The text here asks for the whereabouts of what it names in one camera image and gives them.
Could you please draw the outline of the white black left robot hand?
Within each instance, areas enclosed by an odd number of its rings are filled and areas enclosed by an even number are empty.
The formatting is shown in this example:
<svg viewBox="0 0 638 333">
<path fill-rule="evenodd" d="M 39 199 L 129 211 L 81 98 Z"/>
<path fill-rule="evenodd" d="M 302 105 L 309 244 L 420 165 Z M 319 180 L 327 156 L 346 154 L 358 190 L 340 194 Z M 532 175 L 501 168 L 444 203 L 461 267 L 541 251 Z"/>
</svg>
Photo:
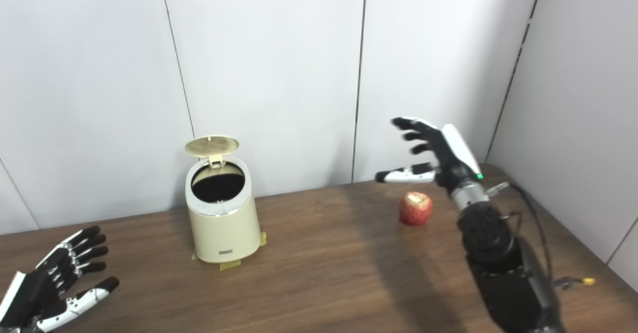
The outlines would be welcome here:
<svg viewBox="0 0 638 333">
<path fill-rule="evenodd" d="M 80 229 L 55 245 L 32 271 L 17 271 L 1 302 L 1 331 L 51 333 L 106 299 L 120 285 L 118 278 L 110 276 L 65 296 L 83 276 L 106 269 L 105 262 L 94 262 L 109 253 L 105 242 L 100 226 Z"/>
</svg>

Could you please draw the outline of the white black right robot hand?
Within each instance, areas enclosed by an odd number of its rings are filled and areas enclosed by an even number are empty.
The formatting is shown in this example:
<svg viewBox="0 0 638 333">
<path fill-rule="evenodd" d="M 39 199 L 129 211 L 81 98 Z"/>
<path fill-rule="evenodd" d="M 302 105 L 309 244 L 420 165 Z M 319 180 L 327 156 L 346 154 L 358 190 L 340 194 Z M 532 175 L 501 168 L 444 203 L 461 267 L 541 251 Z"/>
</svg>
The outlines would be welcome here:
<svg viewBox="0 0 638 333">
<path fill-rule="evenodd" d="M 405 131 L 406 141 L 421 140 L 411 149 L 412 154 L 431 152 L 436 163 L 422 163 L 380 171 L 374 176 L 379 183 L 427 183 L 434 181 L 439 187 L 452 193 L 465 181 L 480 181 L 480 167 L 463 136 L 453 124 L 442 128 L 416 117 L 397 117 L 392 124 Z"/>
</svg>

